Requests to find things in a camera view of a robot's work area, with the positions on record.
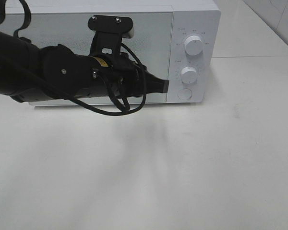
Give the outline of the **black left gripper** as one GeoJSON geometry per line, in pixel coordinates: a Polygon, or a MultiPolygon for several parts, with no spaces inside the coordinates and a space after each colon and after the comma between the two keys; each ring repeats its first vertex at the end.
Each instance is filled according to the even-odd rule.
{"type": "Polygon", "coordinates": [[[109,87],[110,97],[129,98],[140,97],[146,93],[168,92],[169,80],[160,79],[147,72],[145,65],[129,59],[128,54],[121,54],[114,60],[105,55],[90,57],[99,63],[98,76],[109,87]]]}

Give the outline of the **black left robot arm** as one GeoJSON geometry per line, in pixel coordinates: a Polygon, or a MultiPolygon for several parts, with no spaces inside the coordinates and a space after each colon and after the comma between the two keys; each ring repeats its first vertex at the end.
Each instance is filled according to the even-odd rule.
{"type": "Polygon", "coordinates": [[[166,93],[169,84],[126,53],[115,59],[102,54],[78,55],[64,45],[38,48],[0,32],[0,94],[21,103],[62,99],[33,76],[77,99],[104,97],[109,91],[119,98],[166,93]]]}

